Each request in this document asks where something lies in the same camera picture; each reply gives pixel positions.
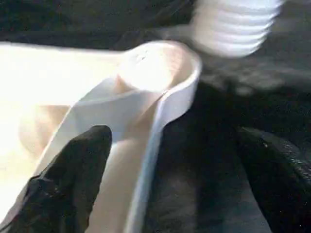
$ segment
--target white plastic surface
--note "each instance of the white plastic surface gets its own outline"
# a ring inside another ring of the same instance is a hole
[[[120,76],[117,73],[103,77],[101,82],[71,105],[44,150],[36,173],[43,170],[71,138],[91,126],[105,124],[112,129],[113,146],[90,217],[88,233],[140,231],[161,131],[190,107],[202,64],[196,54],[173,42],[149,42],[126,52],[135,54],[146,46],[170,49],[172,45],[184,51],[184,67],[189,69],[184,70],[183,74],[188,76],[181,78],[175,75],[174,80],[168,82],[173,85],[165,90],[154,92],[131,88],[123,93],[116,88],[123,85],[118,82]]]
[[[183,79],[187,54],[175,45],[167,42],[163,49],[161,44],[147,43],[127,52],[118,70],[124,90],[163,92],[176,84],[176,78]]]
[[[280,7],[284,0],[203,0],[201,2],[240,14],[269,14]]]
[[[71,106],[100,83],[103,75],[114,72],[122,54],[0,43],[0,77],[5,78],[0,100]]]
[[[201,50],[243,57],[264,42],[283,0],[198,0],[192,18],[192,40]]]

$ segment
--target black glove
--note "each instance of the black glove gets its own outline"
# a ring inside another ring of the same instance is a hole
[[[85,232],[111,143],[107,126],[94,126],[70,140],[40,175],[28,181],[18,214],[0,232]]]
[[[245,171],[271,230],[311,232],[311,163],[300,148],[255,129],[238,134]]]

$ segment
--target white plastic part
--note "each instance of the white plastic part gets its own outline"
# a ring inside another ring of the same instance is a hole
[[[118,56],[136,56],[141,50],[153,48],[166,51],[164,55],[175,54],[175,58],[179,59],[177,63],[171,59],[166,64],[173,74],[173,80],[166,82],[160,89],[138,89],[139,84],[131,81],[136,78],[135,75],[140,75],[140,71],[136,70],[128,75],[129,72],[124,72],[126,69],[121,65],[121,75],[114,72],[107,78],[102,77],[101,82],[71,105],[38,164],[36,174],[50,163],[71,138],[93,125],[105,124],[111,128],[113,146],[90,217],[88,233],[140,232],[161,132],[166,124],[183,115],[192,103],[202,63],[184,45],[155,41],[118,53]],[[156,78],[148,74],[156,72],[157,68],[159,67],[155,63],[142,76],[146,79]]]
[[[119,77],[125,89],[140,89],[150,92],[163,92],[181,74],[187,62],[187,55],[183,48],[176,43],[145,44],[124,55]]]
[[[192,40],[199,49],[214,55],[250,55],[264,42],[282,3],[283,0],[198,0],[191,22]]]

